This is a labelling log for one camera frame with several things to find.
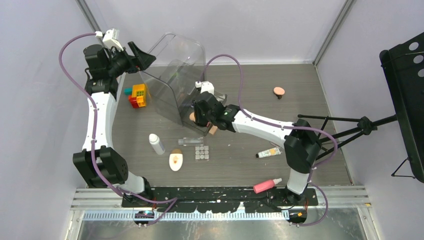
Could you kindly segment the clear acrylic drawer organizer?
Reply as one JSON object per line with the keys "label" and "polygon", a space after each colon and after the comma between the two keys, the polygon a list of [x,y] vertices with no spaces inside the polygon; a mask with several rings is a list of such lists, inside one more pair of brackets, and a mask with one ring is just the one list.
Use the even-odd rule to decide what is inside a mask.
{"label": "clear acrylic drawer organizer", "polygon": [[206,64],[205,48],[196,40],[165,33],[148,51],[156,59],[140,72],[156,112],[181,126],[189,124],[196,81]]}

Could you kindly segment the beige makeup sponge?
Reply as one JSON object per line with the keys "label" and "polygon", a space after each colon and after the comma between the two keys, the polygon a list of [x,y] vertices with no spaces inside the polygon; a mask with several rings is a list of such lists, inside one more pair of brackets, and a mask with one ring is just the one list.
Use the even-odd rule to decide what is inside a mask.
{"label": "beige makeup sponge", "polygon": [[195,117],[195,113],[194,113],[194,112],[192,112],[192,113],[189,115],[189,119],[190,119],[191,121],[193,121],[193,122],[195,122],[195,121],[196,121],[196,117]]}

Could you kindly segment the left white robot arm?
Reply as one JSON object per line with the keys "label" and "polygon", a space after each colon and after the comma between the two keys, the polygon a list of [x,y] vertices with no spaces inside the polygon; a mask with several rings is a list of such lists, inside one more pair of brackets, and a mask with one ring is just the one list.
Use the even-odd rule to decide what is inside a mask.
{"label": "left white robot arm", "polygon": [[115,187],[118,193],[134,193],[141,207],[153,202],[153,193],[146,178],[129,171],[126,160],[113,147],[112,128],[126,74],[146,70],[156,57],[130,41],[125,48],[93,44],[83,50],[88,67],[88,123],[82,150],[74,153],[72,162],[90,188]]}

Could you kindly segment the pink round powder puff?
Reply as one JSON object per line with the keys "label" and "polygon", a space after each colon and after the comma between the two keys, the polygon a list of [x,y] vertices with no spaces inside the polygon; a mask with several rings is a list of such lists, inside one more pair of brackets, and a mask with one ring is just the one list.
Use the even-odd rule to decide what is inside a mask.
{"label": "pink round powder puff", "polygon": [[282,87],[274,87],[273,88],[274,95],[280,100],[282,99],[283,95],[286,93],[286,91]]}

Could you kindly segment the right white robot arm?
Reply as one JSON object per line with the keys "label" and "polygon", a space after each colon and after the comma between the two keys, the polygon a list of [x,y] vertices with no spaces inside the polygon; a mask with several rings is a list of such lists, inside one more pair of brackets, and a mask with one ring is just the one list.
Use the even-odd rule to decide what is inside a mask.
{"label": "right white robot arm", "polygon": [[319,137],[307,121],[278,121],[258,116],[238,105],[224,106],[209,92],[198,95],[193,100],[193,107],[198,126],[211,123],[219,130],[252,135],[282,147],[290,167],[285,198],[291,205],[299,205],[305,199],[313,164],[321,150]]}

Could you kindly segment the clear pulled-out drawer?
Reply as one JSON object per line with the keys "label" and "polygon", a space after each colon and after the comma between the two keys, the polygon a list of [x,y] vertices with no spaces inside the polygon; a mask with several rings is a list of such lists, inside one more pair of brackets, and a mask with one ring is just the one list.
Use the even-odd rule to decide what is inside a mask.
{"label": "clear pulled-out drawer", "polygon": [[180,112],[181,122],[184,127],[200,134],[201,136],[207,136],[213,125],[209,122],[206,126],[198,126],[190,119],[190,115],[194,113],[193,99],[200,93],[194,89],[192,94],[186,98],[186,101],[181,105],[182,110]]}

